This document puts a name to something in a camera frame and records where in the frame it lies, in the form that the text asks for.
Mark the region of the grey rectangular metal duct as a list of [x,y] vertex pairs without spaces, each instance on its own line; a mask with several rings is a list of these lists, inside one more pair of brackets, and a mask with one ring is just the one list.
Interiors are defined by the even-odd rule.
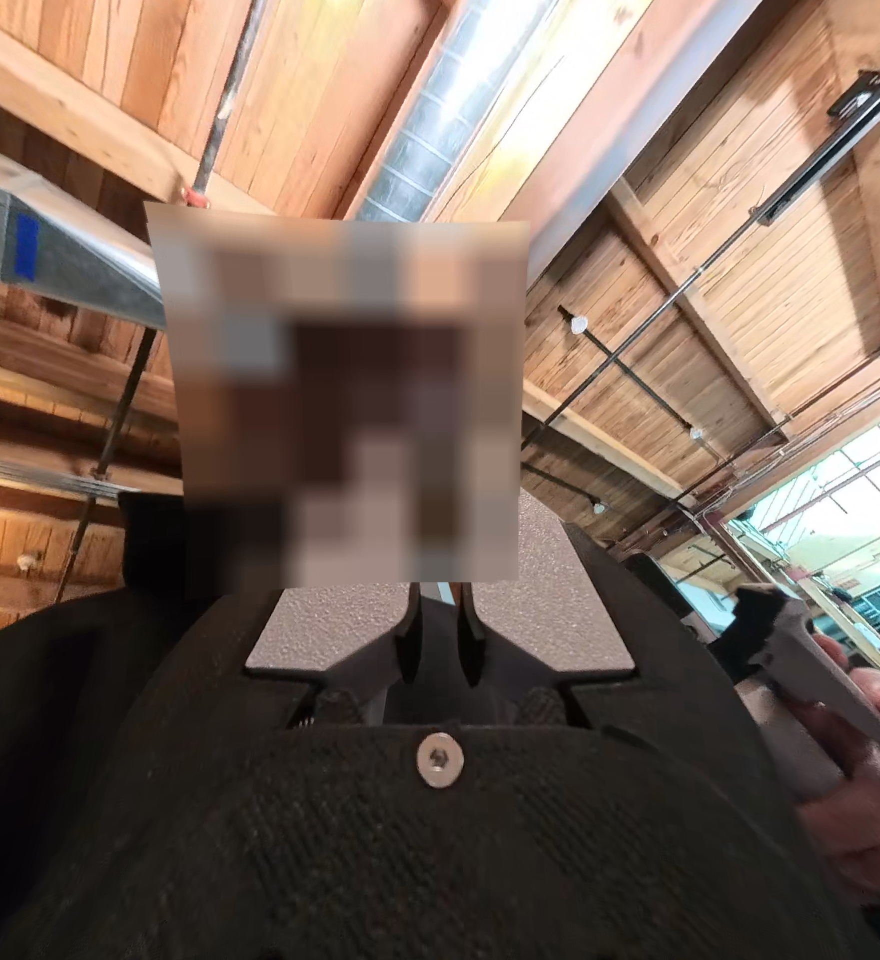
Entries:
[[[14,275],[15,217],[40,223],[36,281]],[[0,154],[0,282],[164,330],[150,247],[48,180]]]

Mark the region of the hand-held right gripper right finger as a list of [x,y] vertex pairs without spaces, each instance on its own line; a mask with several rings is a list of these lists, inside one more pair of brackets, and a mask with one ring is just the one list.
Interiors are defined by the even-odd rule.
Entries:
[[464,583],[458,653],[468,683],[555,689],[636,668],[559,517],[518,498],[518,578]]

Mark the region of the round silver ventilation duct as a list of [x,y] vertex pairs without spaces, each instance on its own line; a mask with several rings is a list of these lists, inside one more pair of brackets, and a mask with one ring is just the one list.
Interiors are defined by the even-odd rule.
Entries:
[[453,3],[347,219],[423,220],[556,6],[556,1]]

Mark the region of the blue tape strip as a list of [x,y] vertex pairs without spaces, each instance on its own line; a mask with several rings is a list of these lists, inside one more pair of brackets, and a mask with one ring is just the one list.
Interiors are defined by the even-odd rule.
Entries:
[[40,223],[31,214],[15,217],[14,275],[26,282],[36,281]]

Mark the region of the thin black lamp track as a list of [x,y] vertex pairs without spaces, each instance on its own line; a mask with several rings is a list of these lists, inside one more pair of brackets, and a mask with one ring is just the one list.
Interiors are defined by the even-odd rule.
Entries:
[[[558,313],[564,319],[566,324],[569,327],[569,330],[572,334],[583,336],[589,341],[595,348],[601,351],[606,358],[613,357],[613,351],[605,346],[590,330],[589,330],[589,318],[585,315],[575,315],[566,309],[565,306],[559,305],[557,307]],[[702,429],[695,426],[691,421],[689,421],[683,414],[681,414],[668,400],[661,396],[657,391],[655,391],[648,383],[646,383],[636,372],[634,372],[627,364],[621,360],[616,359],[614,365],[619,368],[619,370],[630,380],[632,380],[640,390],[642,390],[653,402],[655,402],[659,407],[662,408],[671,418],[679,424],[683,429],[686,430],[689,437],[699,445],[703,444],[704,435]]]

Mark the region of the red-clamped ceiling pipe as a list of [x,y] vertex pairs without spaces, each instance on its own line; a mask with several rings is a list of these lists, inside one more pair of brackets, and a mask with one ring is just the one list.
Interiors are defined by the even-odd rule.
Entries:
[[267,1],[251,1],[248,7],[193,184],[182,188],[182,200],[189,208],[205,210],[209,207],[206,188],[213,174],[267,5]]

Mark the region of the large factory window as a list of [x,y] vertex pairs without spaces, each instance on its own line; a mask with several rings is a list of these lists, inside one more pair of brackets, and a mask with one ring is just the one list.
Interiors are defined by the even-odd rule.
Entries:
[[819,630],[880,666],[880,422],[730,526],[772,550]]

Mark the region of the black ceiling light rail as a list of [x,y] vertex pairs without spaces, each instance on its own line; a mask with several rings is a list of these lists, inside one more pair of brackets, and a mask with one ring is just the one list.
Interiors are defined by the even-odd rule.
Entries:
[[808,189],[839,165],[880,124],[880,85],[845,123],[753,213],[752,222],[769,226]]

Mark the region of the person's black clothing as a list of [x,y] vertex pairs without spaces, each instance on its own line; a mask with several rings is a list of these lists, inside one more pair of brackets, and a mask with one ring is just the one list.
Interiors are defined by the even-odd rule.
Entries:
[[[0,930],[86,805],[115,739],[161,767],[283,729],[289,706],[243,666],[267,602],[193,598],[181,496],[123,494],[124,586],[0,630]],[[135,733],[121,734],[130,712]]]

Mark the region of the person's left hand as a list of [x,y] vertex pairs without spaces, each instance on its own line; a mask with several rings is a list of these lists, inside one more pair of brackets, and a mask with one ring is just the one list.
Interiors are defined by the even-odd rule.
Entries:
[[817,852],[858,906],[880,906],[880,745],[823,704],[787,706],[841,768],[830,794],[797,813]]

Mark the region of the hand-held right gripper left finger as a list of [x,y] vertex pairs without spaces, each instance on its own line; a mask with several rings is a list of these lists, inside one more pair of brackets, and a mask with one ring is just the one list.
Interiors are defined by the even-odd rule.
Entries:
[[391,685],[419,612],[415,583],[285,590],[247,659],[254,674],[321,685]]

